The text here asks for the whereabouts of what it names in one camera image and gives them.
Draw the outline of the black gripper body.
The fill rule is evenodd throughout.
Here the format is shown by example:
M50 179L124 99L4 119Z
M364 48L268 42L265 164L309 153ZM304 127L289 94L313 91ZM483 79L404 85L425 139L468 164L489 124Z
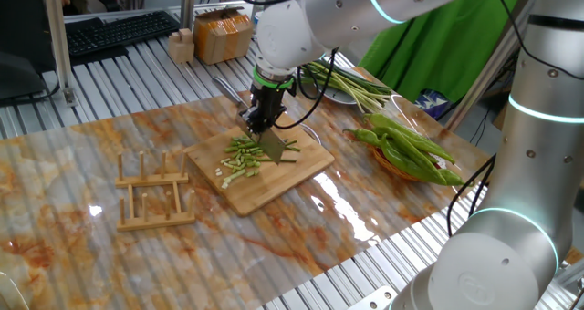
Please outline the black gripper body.
M258 120L277 120L286 109L282 105L285 91L275 88L252 88L253 99L250 117Z

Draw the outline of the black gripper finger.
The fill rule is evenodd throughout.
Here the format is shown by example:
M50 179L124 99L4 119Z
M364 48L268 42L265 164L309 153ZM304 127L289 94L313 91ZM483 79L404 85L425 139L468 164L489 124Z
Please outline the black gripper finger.
M262 114L259 120L259 131L265 132L272 129L281 115L281 112L277 112L276 114Z
M256 113L256 107L241 106L240 121L243 130L247 134L259 134L261 132L261 121Z

